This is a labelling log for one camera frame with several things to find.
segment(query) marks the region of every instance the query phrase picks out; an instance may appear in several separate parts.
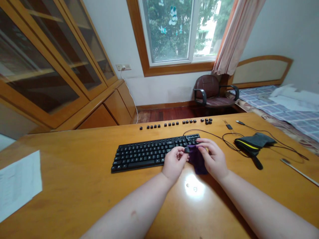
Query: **chair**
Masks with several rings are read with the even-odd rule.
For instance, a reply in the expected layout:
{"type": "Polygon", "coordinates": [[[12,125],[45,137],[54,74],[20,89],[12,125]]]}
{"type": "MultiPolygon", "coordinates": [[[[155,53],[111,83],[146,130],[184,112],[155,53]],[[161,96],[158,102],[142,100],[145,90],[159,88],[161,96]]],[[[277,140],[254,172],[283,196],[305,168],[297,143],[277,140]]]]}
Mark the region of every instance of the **chair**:
{"type": "Polygon", "coordinates": [[[237,86],[220,86],[216,76],[203,75],[196,80],[194,87],[195,102],[208,108],[226,108],[235,104],[239,99],[239,89],[237,86]],[[236,92],[235,99],[220,97],[221,87],[232,87],[236,92]]]}

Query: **keyboard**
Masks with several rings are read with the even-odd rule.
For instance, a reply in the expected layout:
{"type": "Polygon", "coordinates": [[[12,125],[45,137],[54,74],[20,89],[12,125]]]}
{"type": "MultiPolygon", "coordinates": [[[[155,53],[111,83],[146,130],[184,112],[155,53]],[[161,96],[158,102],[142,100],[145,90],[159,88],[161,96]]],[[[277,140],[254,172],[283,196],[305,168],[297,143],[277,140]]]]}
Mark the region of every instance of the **keyboard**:
{"type": "Polygon", "coordinates": [[[176,146],[195,145],[199,134],[119,145],[111,173],[164,165],[166,154],[176,146]]]}

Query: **power outlet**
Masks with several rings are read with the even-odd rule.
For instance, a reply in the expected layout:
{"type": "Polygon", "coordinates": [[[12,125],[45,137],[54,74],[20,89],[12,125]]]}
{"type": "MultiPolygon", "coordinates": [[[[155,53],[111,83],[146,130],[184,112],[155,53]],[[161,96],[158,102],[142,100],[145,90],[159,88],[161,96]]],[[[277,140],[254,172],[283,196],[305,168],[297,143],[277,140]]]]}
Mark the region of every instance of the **power outlet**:
{"type": "Polygon", "coordinates": [[[116,68],[117,68],[118,71],[121,71],[123,66],[125,67],[125,70],[132,70],[130,64],[123,64],[123,65],[122,64],[118,64],[118,65],[116,65],[116,68]]]}

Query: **floor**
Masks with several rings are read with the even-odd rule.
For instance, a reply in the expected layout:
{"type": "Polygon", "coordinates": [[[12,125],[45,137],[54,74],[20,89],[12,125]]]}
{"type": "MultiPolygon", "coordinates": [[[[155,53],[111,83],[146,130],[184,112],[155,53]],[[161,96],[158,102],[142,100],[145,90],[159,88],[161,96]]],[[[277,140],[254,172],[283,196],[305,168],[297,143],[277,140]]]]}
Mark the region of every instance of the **floor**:
{"type": "Polygon", "coordinates": [[[208,109],[199,106],[184,106],[169,109],[139,111],[139,123],[156,122],[163,120],[180,120],[215,115],[236,114],[232,107],[226,109],[208,109]]]}

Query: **black cable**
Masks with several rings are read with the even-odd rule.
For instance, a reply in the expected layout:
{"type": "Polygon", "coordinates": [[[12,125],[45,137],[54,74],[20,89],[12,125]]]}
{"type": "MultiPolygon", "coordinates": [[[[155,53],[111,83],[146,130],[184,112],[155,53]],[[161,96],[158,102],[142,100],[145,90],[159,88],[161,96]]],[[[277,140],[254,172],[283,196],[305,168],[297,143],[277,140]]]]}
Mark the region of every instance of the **black cable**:
{"type": "Polygon", "coordinates": [[[274,145],[272,145],[271,147],[277,147],[277,148],[288,149],[288,150],[290,150],[290,151],[292,151],[292,152],[295,152],[296,154],[298,154],[298,155],[299,155],[300,157],[302,157],[303,159],[309,161],[309,159],[308,159],[306,156],[304,156],[303,154],[299,153],[299,152],[296,151],[294,148],[292,148],[292,147],[290,147],[290,146],[284,144],[283,142],[279,141],[278,139],[276,139],[269,131],[266,131],[266,130],[257,130],[257,129],[255,129],[255,128],[253,128],[253,127],[250,127],[250,126],[246,125],[246,124],[243,124],[243,125],[247,126],[248,128],[251,128],[251,129],[254,130],[254,131],[267,132],[267,133],[270,134],[271,137],[273,137],[277,142],[279,142],[279,143],[281,143],[282,145],[286,146],[286,148],[285,148],[285,147],[281,147],[281,146],[274,146],[274,145]]]}
{"type": "Polygon", "coordinates": [[[244,137],[244,136],[243,136],[242,134],[240,134],[240,133],[226,133],[226,134],[224,134],[222,137],[219,137],[219,136],[217,136],[217,135],[215,135],[215,134],[213,134],[213,133],[210,133],[210,132],[207,132],[207,131],[204,131],[204,130],[201,130],[201,129],[190,129],[190,130],[186,131],[186,132],[183,134],[183,136],[184,136],[186,133],[190,132],[190,131],[202,131],[202,132],[211,134],[211,135],[213,135],[213,136],[215,136],[215,137],[221,139],[222,141],[224,141],[225,144],[226,144],[228,147],[230,147],[232,150],[238,152],[240,155],[242,155],[242,156],[244,156],[244,157],[246,157],[246,158],[250,158],[249,156],[244,155],[241,150],[237,149],[236,146],[234,146],[233,144],[231,144],[230,142],[228,142],[227,140],[224,139],[225,135],[228,135],[228,134],[236,134],[236,135],[239,135],[239,136],[241,136],[241,137],[244,137]]]}

